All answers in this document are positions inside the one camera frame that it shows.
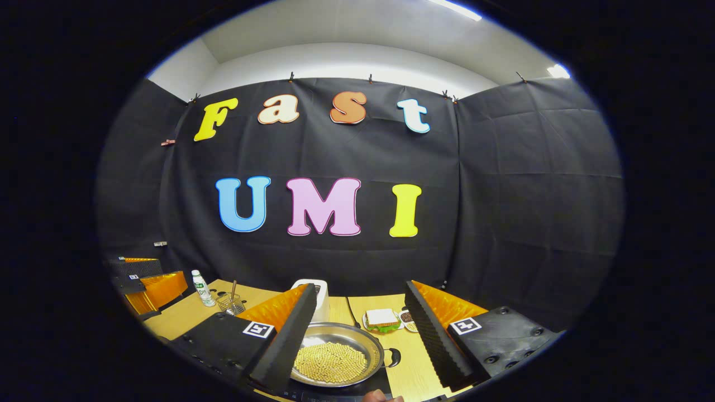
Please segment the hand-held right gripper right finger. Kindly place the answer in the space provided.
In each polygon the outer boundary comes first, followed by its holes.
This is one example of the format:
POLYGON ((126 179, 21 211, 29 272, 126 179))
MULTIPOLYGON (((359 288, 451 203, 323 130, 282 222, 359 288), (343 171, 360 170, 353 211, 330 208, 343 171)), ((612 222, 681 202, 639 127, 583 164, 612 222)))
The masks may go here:
POLYGON ((404 304, 440 384, 452 392, 505 375, 561 338, 511 307, 485 310, 414 280, 404 304))

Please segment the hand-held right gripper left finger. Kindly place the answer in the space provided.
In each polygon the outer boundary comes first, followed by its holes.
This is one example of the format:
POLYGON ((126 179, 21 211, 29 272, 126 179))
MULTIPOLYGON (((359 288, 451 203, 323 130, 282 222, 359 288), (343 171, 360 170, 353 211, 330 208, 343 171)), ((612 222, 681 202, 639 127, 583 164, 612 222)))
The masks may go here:
POLYGON ((227 384, 273 394, 288 386, 316 304, 314 285, 303 284, 240 315, 215 313, 168 347, 227 384))

